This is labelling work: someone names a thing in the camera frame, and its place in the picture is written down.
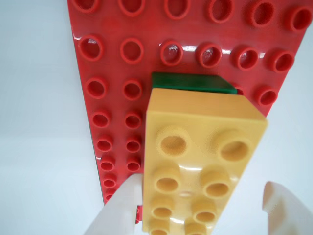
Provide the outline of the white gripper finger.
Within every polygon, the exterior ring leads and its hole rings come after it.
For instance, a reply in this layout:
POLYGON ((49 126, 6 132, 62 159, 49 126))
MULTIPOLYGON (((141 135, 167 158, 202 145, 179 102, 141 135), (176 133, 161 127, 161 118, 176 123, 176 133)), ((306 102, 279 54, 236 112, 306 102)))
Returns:
POLYGON ((142 174, 133 174, 104 205, 85 234, 133 235, 137 207, 142 202, 142 174))
POLYGON ((313 213, 286 187, 268 181, 262 210, 268 215, 269 235, 311 235, 313 213))

